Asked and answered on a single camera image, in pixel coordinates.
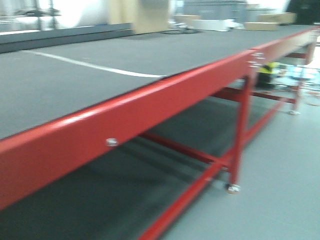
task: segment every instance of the gray floor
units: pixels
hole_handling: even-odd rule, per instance
[[[271,103],[255,99],[250,121]],[[219,155],[232,139],[236,107],[208,98],[153,131]],[[227,194],[222,174],[163,240],[320,239],[320,107],[303,103],[298,116],[288,109],[245,149],[241,193]],[[204,168],[135,138],[0,212],[0,239],[137,239]]]
[[[241,193],[207,188],[163,240],[319,240],[320,107],[300,112],[278,113],[247,146]]]

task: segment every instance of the red support beam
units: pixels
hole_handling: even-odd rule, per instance
[[[154,134],[152,132],[144,132],[140,135],[141,137],[151,140],[153,142],[156,142],[162,146],[165,146],[167,148],[170,148],[172,150],[175,150],[179,153],[182,153],[186,156],[189,156],[191,158],[197,159],[201,162],[204,162],[206,164],[211,163],[219,163],[222,164],[224,167],[228,167],[226,162],[224,162],[221,158],[212,156],[208,153],[205,153],[203,151],[196,150],[194,148],[188,147],[186,145],[183,145],[181,143],[178,143],[176,141],[169,140],[167,138],[164,138],[162,136],[159,136],[157,134]]]
[[[220,163],[213,163],[208,169],[138,238],[156,240],[169,225],[184,211],[196,196],[221,170]]]
[[[252,73],[246,76],[244,80],[242,99],[239,106],[238,120],[235,132],[233,160],[229,168],[229,172],[231,173],[229,177],[230,184],[235,184],[238,180],[239,166],[243,148],[245,145],[245,135],[250,113],[250,97],[253,85],[255,84],[256,75],[257,74],[254,71],[252,71]]]

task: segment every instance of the red metal frame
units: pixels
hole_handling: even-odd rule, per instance
[[[264,53],[262,63],[267,63],[288,55],[299,46],[309,45],[309,57],[315,46],[315,39],[310,38],[310,32],[314,29],[165,78],[0,140],[0,210],[110,151],[113,147],[106,145],[106,139],[115,138],[118,144],[122,144],[245,76],[243,90],[235,95],[228,92],[229,96],[233,95],[234,100],[240,102],[240,108],[234,145],[222,157],[214,157],[150,133],[143,134],[148,139],[209,164],[200,178],[139,238],[156,239],[221,169],[227,168],[231,173],[230,183],[237,181],[244,145],[283,102],[290,101],[281,98],[251,129],[247,129],[250,96],[256,76],[255,68],[250,63],[253,54]]]

